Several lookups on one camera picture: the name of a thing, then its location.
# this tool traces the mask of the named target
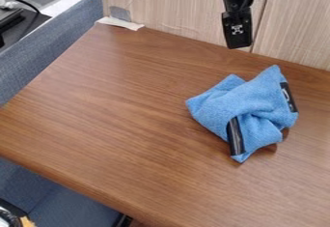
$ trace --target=countertop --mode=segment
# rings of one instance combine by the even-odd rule
[[[239,165],[184,102],[274,64],[299,120]],[[329,71],[97,24],[0,111],[0,156],[147,226],[329,226],[329,85]]]

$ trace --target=blue fabric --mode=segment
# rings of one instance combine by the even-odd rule
[[[120,214],[64,187],[58,187],[30,213],[39,227],[111,227]]]
[[[9,101],[102,17],[102,0],[82,0],[0,53],[0,104]]]
[[[286,79],[278,66],[249,82],[232,74],[186,105],[196,121],[225,141],[227,124],[237,117],[246,152],[232,158],[244,162],[257,149],[283,141],[281,130],[292,127],[298,118],[289,109],[281,82]]]
[[[0,159],[0,198],[27,213],[56,186],[23,167]]]

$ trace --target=blue microfiber cloth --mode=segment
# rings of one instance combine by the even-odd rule
[[[278,66],[249,82],[231,74],[186,105],[197,122],[227,142],[227,124],[237,117],[245,153],[232,158],[242,163],[257,149],[283,141],[281,130],[296,122],[298,113],[289,108],[283,82],[287,81]]]

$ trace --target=wood grain surface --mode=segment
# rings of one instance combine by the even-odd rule
[[[277,64],[300,119],[244,164],[184,102]],[[0,111],[0,155],[147,226],[330,223],[330,72],[98,24]]]
[[[330,0],[268,0],[253,52],[330,71]]]
[[[258,30],[265,0],[253,5],[254,32]],[[104,0],[110,6],[130,10],[133,21],[147,27],[187,38],[226,45],[222,31],[222,0]]]

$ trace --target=beige wall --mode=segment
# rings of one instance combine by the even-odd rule
[[[330,0],[268,0],[253,51],[330,71]]]
[[[226,45],[222,0],[104,0],[152,29]],[[330,71],[330,0],[256,0],[255,44],[244,48],[274,58]]]
[[[255,0],[255,31],[263,5],[264,0]],[[226,45],[221,24],[221,13],[224,12],[222,0],[106,0],[105,6],[130,10],[133,21],[152,29]]]

